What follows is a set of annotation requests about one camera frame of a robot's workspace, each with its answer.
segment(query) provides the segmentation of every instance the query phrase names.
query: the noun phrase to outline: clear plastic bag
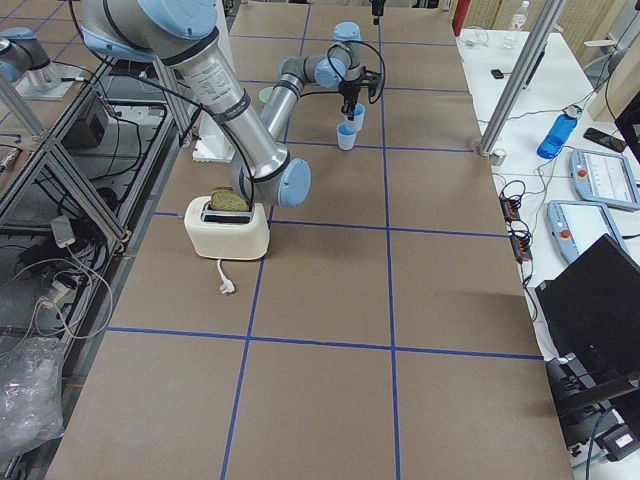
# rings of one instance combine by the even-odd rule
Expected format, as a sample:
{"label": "clear plastic bag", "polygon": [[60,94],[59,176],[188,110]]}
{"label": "clear plastic bag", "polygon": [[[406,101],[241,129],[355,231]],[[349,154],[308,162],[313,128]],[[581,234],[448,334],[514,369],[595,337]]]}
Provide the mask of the clear plastic bag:
{"label": "clear plastic bag", "polygon": [[28,338],[0,359],[0,460],[62,436],[63,361],[56,338]]}

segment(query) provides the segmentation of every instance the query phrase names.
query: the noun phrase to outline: water bottle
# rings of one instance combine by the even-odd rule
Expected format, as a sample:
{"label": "water bottle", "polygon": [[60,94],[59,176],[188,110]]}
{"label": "water bottle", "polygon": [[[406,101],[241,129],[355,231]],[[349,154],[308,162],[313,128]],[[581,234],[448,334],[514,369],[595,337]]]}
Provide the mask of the water bottle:
{"label": "water bottle", "polygon": [[562,146],[576,128],[582,109],[577,105],[570,105],[562,115],[556,118],[551,130],[538,147],[538,156],[546,159],[555,158]]}
{"label": "water bottle", "polygon": [[529,2],[522,2],[520,8],[511,17],[511,24],[509,25],[509,31],[504,36],[502,45],[505,48],[513,48],[518,43],[518,35],[522,31],[522,27],[527,21],[529,16]]}

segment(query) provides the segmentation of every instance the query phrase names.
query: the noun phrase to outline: blue plastic cup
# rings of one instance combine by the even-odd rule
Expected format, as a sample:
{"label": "blue plastic cup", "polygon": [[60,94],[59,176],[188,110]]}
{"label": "blue plastic cup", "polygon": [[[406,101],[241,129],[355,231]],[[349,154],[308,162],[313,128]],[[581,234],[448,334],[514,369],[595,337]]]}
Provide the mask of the blue plastic cup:
{"label": "blue plastic cup", "polygon": [[351,150],[356,143],[357,132],[349,129],[346,123],[338,125],[338,148],[340,150]]}
{"label": "blue plastic cup", "polygon": [[353,120],[349,120],[346,115],[344,116],[344,123],[347,124],[347,127],[349,127],[349,130],[356,133],[362,130],[365,110],[366,109],[364,108],[364,105],[362,105],[361,103],[358,103],[356,104],[356,108],[353,112]]}

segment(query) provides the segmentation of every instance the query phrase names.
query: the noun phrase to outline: white table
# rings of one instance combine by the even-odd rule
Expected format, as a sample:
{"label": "white table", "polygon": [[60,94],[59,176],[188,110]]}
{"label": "white table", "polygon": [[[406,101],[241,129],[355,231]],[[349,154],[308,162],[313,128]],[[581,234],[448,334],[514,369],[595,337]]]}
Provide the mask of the white table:
{"label": "white table", "polygon": [[[500,45],[505,32],[489,31],[487,33],[489,36],[487,46],[469,47],[460,42],[458,48],[463,59],[465,75],[469,90],[473,95],[474,108],[482,131],[486,127],[486,121],[491,118],[508,78],[496,80],[490,71],[498,68],[505,73],[511,72],[526,38],[526,33],[523,33],[517,47],[508,50]],[[475,40],[476,34],[473,30],[465,29],[461,38]],[[591,84],[562,36],[559,33],[553,33],[549,37],[545,56],[536,75],[529,88],[524,90],[518,98],[510,117],[516,117],[525,112],[561,110],[565,106],[581,100],[581,104],[584,105],[585,97],[592,90]],[[592,101],[594,96],[592,95],[588,101]],[[544,161],[536,155],[536,149],[559,114],[560,112],[556,111],[509,120],[496,143],[496,147],[505,149],[508,156],[500,167],[493,167],[493,172],[501,175],[507,182],[516,179],[522,180],[525,182],[527,191],[540,191],[543,185],[536,169]],[[616,132],[613,123],[594,122],[585,109],[578,126],[569,137],[567,145],[606,153],[606,149],[582,138],[588,127],[594,127],[607,133]],[[568,170],[570,155],[570,149],[565,149],[558,155],[545,203],[549,200],[580,200],[573,188],[573,181]],[[624,155],[629,159],[636,179],[640,179],[640,164],[628,148]],[[551,169],[552,164],[542,168],[545,181],[548,180]],[[504,180],[497,175],[495,178],[496,188],[500,191]],[[507,193],[517,192],[518,190],[514,188],[513,191],[509,190]],[[527,196],[520,209],[521,218],[530,228],[533,229],[534,225],[536,226],[532,245],[534,272],[530,282],[531,286],[538,285],[543,280],[556,278],[567,266],[551,236],[546,221],[546,204],[541,207],[542,201],[543,195]],[[610,209],[610,211],[622,235],[640,233],[640,212],[630,213],[614,209]],[[629,240],[626,244],[633,259],[640,263],[640,238]],[[525,274],[529,273],[530,268],[530,265],[525,264]],[[550,344],[546,326],[542,322],[537,322],[536,333],[543,355],[549,358],[553,354],[553,346]],[[598,447],[594,446],[594,452],[597,451]],[[586,454],[583,454],[575,459],[574,465],[585,460],[585,457]],[[640,454],[636,452],[621,462],[594,461],[591,466],[591,479],[631,480],[637,478],[639,471]],[[583,479],[584,468],[575,469],[574,474],[576,479]]]}

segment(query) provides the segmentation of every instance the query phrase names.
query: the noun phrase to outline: red object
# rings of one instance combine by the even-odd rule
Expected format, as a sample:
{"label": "red object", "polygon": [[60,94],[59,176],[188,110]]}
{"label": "red object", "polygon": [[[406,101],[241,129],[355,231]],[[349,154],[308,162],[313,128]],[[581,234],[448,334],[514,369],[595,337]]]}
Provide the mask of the red object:
{"label": "red object", "polygon": [[460,36],[460,31],[464,26],[464,21],[467,19],[467,14],[469,13],[469,6],[471,5],[471,0],[460,0],[458,2],[458,6],[456,7],[456,13],[453,15],[453,34],[456,37]]}

